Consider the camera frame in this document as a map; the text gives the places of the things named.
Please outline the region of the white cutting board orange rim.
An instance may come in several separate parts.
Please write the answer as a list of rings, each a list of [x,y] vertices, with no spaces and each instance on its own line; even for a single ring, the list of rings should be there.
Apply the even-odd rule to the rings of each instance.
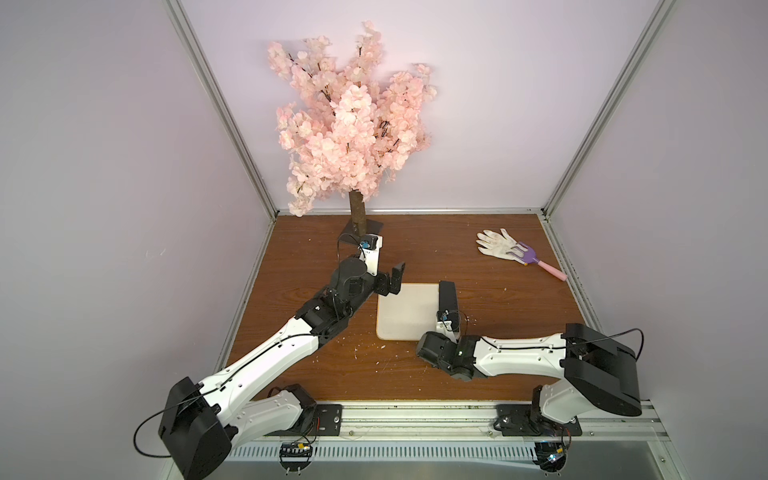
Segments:
[[[376,335],[385,341],[418,341],[436,330],[438,306],[437,283],[404,283],[398,294],[378,297]]]

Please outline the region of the black kitchen knife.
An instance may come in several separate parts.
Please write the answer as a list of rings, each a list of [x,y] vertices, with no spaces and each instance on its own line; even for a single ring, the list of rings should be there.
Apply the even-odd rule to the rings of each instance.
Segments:
[[[438,284],[438,311],[457,310],[459,313],[458,296],[454,282],[441,280]]]

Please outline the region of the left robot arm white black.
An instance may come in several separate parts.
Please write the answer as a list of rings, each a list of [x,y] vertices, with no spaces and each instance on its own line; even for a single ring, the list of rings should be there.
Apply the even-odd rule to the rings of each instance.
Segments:
[[[158,436],[184,479],[204,479],[233,448],[274,432],[301,434],[316,402],[298,385],[253,398],[283,372],[343,332],[373,294],[397,295],[405,263],[377,271],[378,261],[348,257],[329,284],[306,301],[273,336],[248,354],[199,382],[184,377],[157,412]]]

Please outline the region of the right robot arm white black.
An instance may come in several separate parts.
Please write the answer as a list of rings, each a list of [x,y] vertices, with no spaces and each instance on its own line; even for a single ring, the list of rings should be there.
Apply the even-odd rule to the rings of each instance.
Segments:
[[[552,378],[535,390],[535,419],[565,425],[594,409],[623,417],[641,415],[638,354],[584,324],[532,339],[466,335],[455,339],[424,333],[417,355],[430,366],[463,381],[503,375]]]

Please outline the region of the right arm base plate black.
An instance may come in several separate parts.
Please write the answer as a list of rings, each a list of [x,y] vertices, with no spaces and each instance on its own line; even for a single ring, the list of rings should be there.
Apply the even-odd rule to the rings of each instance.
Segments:
[[[566,424],[554,422],[533,404],[499,404],[496,413],[492,427],[503,436],[578,437],[583,434],[577,419]]]

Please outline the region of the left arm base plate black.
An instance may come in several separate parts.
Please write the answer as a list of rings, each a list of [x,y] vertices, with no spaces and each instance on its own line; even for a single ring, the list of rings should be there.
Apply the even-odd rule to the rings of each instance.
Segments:
[[[287,430],[270,432],[268,436],[337,437],[341,434],[342,419],[342,404],[321,403],[315,407],[305,409],[292,427]]]

